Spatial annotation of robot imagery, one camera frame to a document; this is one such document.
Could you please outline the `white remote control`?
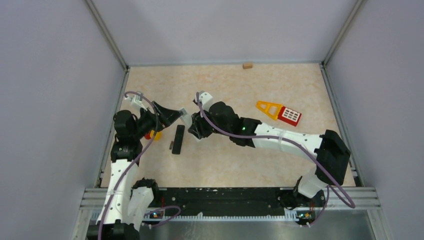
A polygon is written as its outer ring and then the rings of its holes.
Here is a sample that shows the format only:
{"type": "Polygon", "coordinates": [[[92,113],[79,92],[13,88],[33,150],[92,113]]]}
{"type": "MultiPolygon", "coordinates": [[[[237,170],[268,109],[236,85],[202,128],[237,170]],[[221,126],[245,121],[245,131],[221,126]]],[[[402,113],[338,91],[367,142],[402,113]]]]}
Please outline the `white remote control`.
{"type": "Polygon", "coordinates": [[[192,114],[188,112],[184,107],[182,107],[180,111],[182,112],[182,115],[179,118],[185,125],[186,129],[189,130],[189,128],[193,124],[192,114]]]}

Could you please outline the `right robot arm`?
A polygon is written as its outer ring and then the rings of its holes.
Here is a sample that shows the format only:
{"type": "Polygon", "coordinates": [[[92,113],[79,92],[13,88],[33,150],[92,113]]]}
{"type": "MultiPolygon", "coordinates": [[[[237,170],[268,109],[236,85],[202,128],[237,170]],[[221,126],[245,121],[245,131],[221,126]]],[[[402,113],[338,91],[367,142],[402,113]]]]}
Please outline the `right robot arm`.
{"type": "Polygon", "coordinates": [[[349,208],[356,207],[342,188],[351,151],[334,130],[327,129],[323,134],[298,133],[257,119],[239,117],[222,101],[212,104],[209,109],[205,109],[200,100],[194,100],[194,104],[199,111],[191,116],[188,131],[198,140],[220,134],[240,147],[278,150],[314,163],[315,167],[301,176],[293,188],[293,200],[297,205],[307,206],[318,191],[329,187],[349,208]]]}

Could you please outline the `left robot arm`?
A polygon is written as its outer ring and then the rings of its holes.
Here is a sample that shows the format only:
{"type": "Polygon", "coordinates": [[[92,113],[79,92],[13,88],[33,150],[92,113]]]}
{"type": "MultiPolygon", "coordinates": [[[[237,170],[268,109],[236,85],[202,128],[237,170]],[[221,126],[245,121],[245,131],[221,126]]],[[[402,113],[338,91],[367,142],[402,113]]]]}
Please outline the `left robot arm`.
{"type": "Polygon", "coordinates": [[[115,136],[110,152],[109,185],[100,215],[95,225],[88,227],[89,240],[138,240],[148,207],[160,202],[161,194],[153,185],[133,184],[141,155],[147,150],[141,139],[171,126],[184,113],[155,101],[150,105],[153,110],[141,107],[139,117],[129,110],[120,110],[113,116],[115,136]]]}

